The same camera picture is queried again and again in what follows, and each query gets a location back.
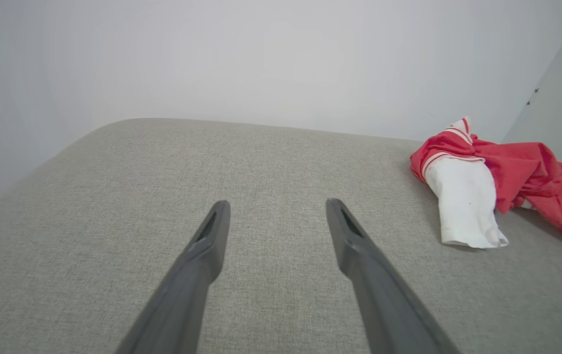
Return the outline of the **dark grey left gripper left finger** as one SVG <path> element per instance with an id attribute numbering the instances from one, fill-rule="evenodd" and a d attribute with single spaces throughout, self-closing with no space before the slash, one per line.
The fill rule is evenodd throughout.
<path id="1" fill-rule="evenodd" d="M 117 354 L 194 354 L 211 284 L 224 264 L 231 220 L 217 201 L 124 336 Z"/>

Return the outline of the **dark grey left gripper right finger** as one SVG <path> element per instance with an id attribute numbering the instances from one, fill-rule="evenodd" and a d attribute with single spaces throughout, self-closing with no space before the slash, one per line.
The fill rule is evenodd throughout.
<path id="1" fill-rule="evenodd" d="M 373 354 L 456 354 L 458 348 L 340 199 L 326 217 L 341 272 L 352 282 Z"/>

